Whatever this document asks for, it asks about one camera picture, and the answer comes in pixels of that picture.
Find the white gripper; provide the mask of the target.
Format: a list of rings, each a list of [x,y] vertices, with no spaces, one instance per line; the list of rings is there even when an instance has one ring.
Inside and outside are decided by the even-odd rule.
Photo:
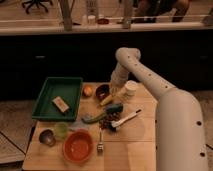
[[[112,78],[110,80],[110,94],[115,96],[117,92],[124,86],[125,80],[122,78]]]

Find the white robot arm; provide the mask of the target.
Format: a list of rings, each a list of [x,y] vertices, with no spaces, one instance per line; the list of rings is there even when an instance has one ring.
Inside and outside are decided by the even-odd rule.
[[[200,103],[143,65],[140,57],[137,48],[116,50],[110,93],[115,95],[132,73],[157,100],[156,171],[209,171]]]

